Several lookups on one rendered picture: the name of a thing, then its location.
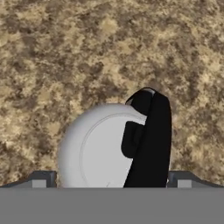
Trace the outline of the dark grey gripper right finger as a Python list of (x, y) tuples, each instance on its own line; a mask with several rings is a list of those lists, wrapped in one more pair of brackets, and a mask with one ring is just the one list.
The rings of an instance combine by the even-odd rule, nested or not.
[(167, 186), (169, 188), (223, 188), (223, 185), (201, 179), (190, 171), (169, 171)]

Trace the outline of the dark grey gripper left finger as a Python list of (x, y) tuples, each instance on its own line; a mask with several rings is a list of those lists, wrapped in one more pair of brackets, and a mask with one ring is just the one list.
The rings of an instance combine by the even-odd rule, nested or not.
[(56, 171), (33, 171), (27, 178), (1, 185), (1, 188), (51, 188), (56, 187)]

